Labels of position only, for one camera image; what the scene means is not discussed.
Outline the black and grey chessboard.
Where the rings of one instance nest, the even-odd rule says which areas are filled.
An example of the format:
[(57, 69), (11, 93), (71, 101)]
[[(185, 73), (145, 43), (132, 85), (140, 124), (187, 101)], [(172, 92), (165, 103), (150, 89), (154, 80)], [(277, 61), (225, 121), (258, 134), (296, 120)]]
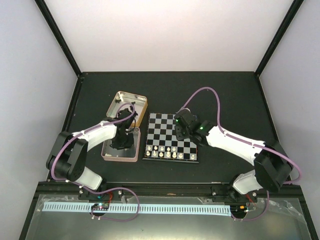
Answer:
[[(174, 114), (167, 113), (150, 113), (148, 118), (146, 145), (144, 150), (144, 160), (150, 161), (165, 161), (165, 162), (179, 162), (197, 164), (198, 161), (198, 147), (188, 138), (177, 140), (175, 133)], [(157, 146), (158, 157), (153, 157), (154, 146)], [(167, 148), (170, 147), (170, 158), (166, 157)], [(182, 159), (178, 159), (178, 154), (182, 153)]]

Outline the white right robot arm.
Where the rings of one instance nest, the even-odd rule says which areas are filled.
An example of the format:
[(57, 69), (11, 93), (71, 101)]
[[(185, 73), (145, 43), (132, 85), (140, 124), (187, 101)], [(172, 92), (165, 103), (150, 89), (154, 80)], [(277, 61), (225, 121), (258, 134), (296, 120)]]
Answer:
[(228, 198), (234, 202), (260, 189), (278, 192), (293, 169), (278, 142), (268, 145), (264, 141), (235, 134), (211, 121), (200, 121), (188, 109), (179, 111), (174, 116), (174, 123), (178, 140), (189, 139), (197, 146), (222, 149), (254, 167), (247, 173), (240, 173), (228, 187)]

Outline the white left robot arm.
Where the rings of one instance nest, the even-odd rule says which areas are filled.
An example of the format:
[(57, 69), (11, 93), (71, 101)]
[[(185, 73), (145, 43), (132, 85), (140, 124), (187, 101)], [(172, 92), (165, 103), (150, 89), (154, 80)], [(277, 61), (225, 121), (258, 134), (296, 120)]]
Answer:
[(103, 199), (108, 188), (102, 184), (103, 178), (99, 174), (86, 167), (88, 151), (105, 141), (111, 141), (110, 147), (116, 150), (133, 147), (134, 136), (129, 128), (136, 115), (134, 109), (125, 108), (116, 117), (107, 117), (88, 129), (74, 133), (61, 132), (46, 162), (51, 177), (56, 181), (69, 181), (86, 187), (95, 199)]

